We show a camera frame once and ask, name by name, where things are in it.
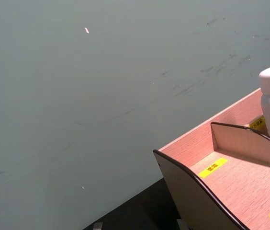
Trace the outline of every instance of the gray wall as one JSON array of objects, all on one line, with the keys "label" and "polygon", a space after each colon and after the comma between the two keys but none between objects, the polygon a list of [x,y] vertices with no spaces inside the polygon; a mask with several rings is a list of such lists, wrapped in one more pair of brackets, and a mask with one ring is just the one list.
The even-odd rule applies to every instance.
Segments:
[{"label": "gray wall", "polygon": [[0,228],[83,229],[269,66],[270,0],[0,0]]}]

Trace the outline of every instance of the curved tray side panel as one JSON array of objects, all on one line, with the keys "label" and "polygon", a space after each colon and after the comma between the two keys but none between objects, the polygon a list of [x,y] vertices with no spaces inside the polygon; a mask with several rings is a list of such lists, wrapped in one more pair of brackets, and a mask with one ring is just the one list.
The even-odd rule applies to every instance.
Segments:
[{"label": "curved tray side panel", "polygon": [[248,230],[206,184],[183,164],[154,150],[181,218],[193,230]]},{"label": "curved tray side panel", "polygon": [[270,137],[245,126],[211,123],[218,148],[270,164]]}]

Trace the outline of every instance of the pink wood-grain surface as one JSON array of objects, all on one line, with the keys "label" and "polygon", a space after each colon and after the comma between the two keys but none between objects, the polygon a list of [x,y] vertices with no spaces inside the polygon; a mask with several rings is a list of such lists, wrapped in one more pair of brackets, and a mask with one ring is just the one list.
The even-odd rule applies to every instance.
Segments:
[{"label": "pink wood-grain surface", "polygon": [[223,166],[202,180],[251,230],[270,230],[270,165],[233,156],[214,151],[191,170],[199,174],[217,159],[227,159]]},{"label": "pink wood-grain surface", "polygon": [[161,148],[160,151],[188,167],[192,166],[214,150],[210,123],[214,121],[235,125],[247,124],[250,120],[262,115],[260,98],[261,91],[257,89],[227,109],[167,144]]}]

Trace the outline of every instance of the dark floor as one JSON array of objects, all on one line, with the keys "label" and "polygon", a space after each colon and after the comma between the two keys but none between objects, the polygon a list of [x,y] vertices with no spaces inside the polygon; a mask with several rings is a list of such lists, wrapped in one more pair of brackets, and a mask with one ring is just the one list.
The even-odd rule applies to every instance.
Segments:
[{"label": "dark floor", "polygon": [[[103,222],[102,230],[176,230],[179,218],[161,179],[96,222]],[[93,223],[84,230],[92,229]]]}]

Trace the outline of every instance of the wooden tray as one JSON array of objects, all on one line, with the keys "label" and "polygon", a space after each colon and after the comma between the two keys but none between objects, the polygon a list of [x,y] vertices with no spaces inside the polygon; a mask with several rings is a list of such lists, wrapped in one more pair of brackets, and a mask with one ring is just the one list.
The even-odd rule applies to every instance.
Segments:
[{"label": "wooden tray", "polygon": [[260,97],[258,89],[154,150],[192,229],[270,230],[270,137],[244,126],[262,115]]}]

